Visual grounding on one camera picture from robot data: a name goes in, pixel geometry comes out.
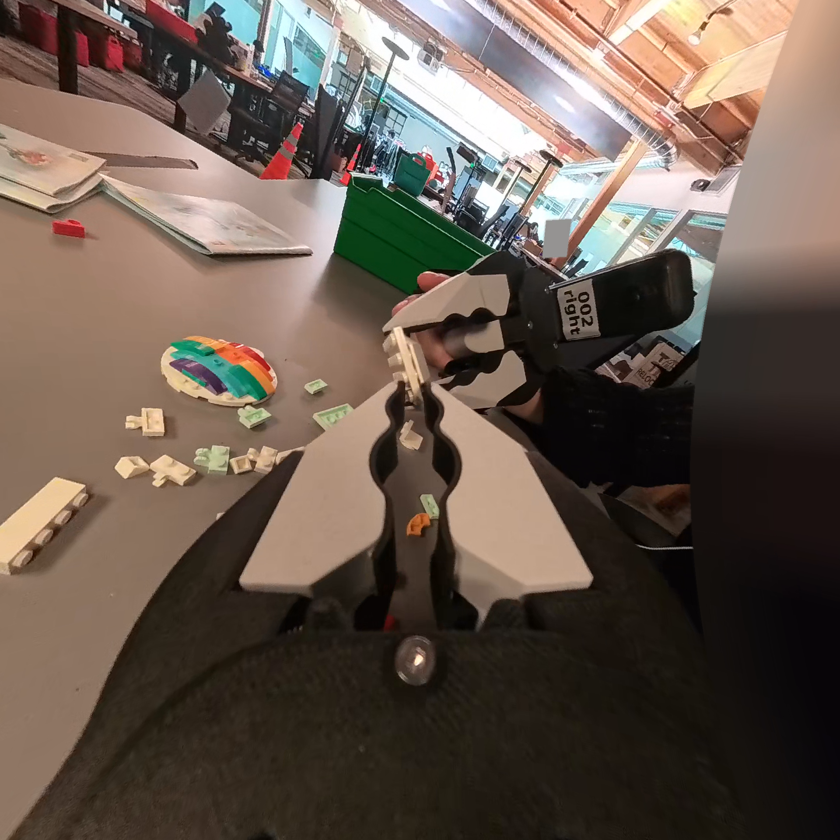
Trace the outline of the row of red storage bins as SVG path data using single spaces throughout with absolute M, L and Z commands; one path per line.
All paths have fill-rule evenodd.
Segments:
M 17 19 L 25 41 L 47 54 L 58 55 L 57 6 L 18 2 Z M 81 17 L 77 25 L 77 63 L 115 72 L 139 70 L 143 67 L 143 48 L 138 41 Z

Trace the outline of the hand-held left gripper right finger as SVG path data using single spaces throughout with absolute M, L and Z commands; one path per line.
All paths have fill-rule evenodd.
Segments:
M 529 451 L 439 385 L 423 388 L 438 502 L 430 589 L 438 625 L 476 625 L 498 601 L 588 589 L 593 573 Z

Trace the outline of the person's right forearm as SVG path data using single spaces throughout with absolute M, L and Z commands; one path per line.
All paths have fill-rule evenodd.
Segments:
M 593 371 L 553 371 L 506 414 L 578 487 L 690 483 L 693 384 L 639 389 Z

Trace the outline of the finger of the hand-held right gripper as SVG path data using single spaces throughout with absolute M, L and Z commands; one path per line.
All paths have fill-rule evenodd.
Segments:
M 510 299 L 505 274 L 462 272 L 407 302 L 382 330 L 418 332 L 444 324 L 448 319 L 471 319 L 482 312 L 489 313 L 492 319 L 500 319 L 508 312 Z
M 545 373 L 516 351 L 483 353 L 467 361 L 470 365 L 436 384 L 472 410 L 523 405 L 545 383 Z

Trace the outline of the green plastic bin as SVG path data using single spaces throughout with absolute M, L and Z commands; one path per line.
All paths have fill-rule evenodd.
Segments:
M 333 253 L 405 293 L 425 271 L 459 273 L 493 248 L 418 198 L 351 175 Z

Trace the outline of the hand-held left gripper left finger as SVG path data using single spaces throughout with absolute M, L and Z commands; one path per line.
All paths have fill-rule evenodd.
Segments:
M 390 597 L 395 520 L 384 483 L 397 466 L 404 384 L 391 383 L 300 453 L 239 577 L 249 592 Z

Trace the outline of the long white lego brick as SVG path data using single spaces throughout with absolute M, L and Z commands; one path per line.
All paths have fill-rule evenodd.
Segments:
M 1 573 L 20 572 L 90 498 L 84 484 L 53 478 L 1 524 Z

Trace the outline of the rainbow lego plate assembly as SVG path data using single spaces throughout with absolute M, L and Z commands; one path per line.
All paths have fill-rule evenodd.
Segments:
M 189 335 L 161 356 L 161 372 L 175 391 L 217 406 L 255 406 L 277 391 L 265 355 L 243 343 Z

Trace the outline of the lego instruction booklet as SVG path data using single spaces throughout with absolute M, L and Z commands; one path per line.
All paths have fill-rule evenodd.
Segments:
M 28 133 L 1 126 L 1 178 L 48 196 L 62 196 L 92 177 L 106 162 Z
M 101 186 L 118 203 L 205 256 L 312 255 L 312 248 L 236 203 L 157 192 L 107 175 Z
M 102 176 L 97 174 L 57 196 L 39 192 L 31 187 L 1 178 L 1 197 L 45 214 L 56 214 L 100 190 Z

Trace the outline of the white panel board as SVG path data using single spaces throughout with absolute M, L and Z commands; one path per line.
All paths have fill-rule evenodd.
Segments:
M 189 90 L 176 100 L 196 133 L 208 135 L 227 112 L 232 101 L 222 82 L 209 68 L 203 70 Z

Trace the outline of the pile of small white pieces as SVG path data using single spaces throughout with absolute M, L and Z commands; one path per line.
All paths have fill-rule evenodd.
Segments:
M 165 435 L 165 417 L 159 408 L 144 407 L 140 415 L 126 416 L 124 426 L 129 430 L 139 429 L 146 438 L 160 438 Z M 305 447 L 280 451 L 263 446 L 260 449 L 250 448 L 244 455 L 233 456 L 230 452 L 226 476 L 239 476 L 249 472 L 267 475 L 291 455 L 302 454 L 304 451 Z M 194 464 L 189 466 L 168 455 L 161 455 L 153 461 L 147 461 L 141 456 L 122 456 L 114 469 L 124 480 L 150 475 L 152 486 L 158 488 L 169 484 L 184 487 L 190 484 L 200 471 L 207 475 L 205 470 L 195 467 Z

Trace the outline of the white studded lego plate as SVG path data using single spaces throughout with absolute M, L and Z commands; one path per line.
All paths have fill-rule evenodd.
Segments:
M 403 329 L 395 328 L 384 333 L 383 351 L 394 383 L 403 388 L 406 406 L 421 407 L 423 388 L 434 380 L 419 344 Z

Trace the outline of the cardboard box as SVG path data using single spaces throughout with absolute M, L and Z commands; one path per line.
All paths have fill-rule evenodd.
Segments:
M 664 377 L 676 372 L 687 353 L 663 335 L 656 335 L 650 347 L 637 354 L 628 363 L 628 371 L 622 375 L 622 384 L 648 389 L 662 384 Z

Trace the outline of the person's right hand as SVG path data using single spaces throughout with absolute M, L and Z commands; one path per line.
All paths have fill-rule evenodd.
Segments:
M 424 293 L 435 289 L 438 285 L 446 281 L 446 279 L 448 279 L 446 274 L 431 270 L 421 273 L 416 279 L 415 293 L 394 306 L 392 317 L 396 316 L 416 299 L 419 299 Z M 425 331 L 414 332 L 412 336 L 422 349 L 423 356 L 430 370 L 435 369 L 440 372 L 454 360 L 446 351 L 443 336 L 439 330 L 427 329 Z

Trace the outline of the green carry basket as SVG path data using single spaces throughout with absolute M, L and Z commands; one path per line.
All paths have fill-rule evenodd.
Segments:
M 425 153 L 407 153 L 401 150 L 392 178 L 393 185 L 409 196 L 419 197 L 427 184 L 431 171 L 427 167 L 428 155 Z

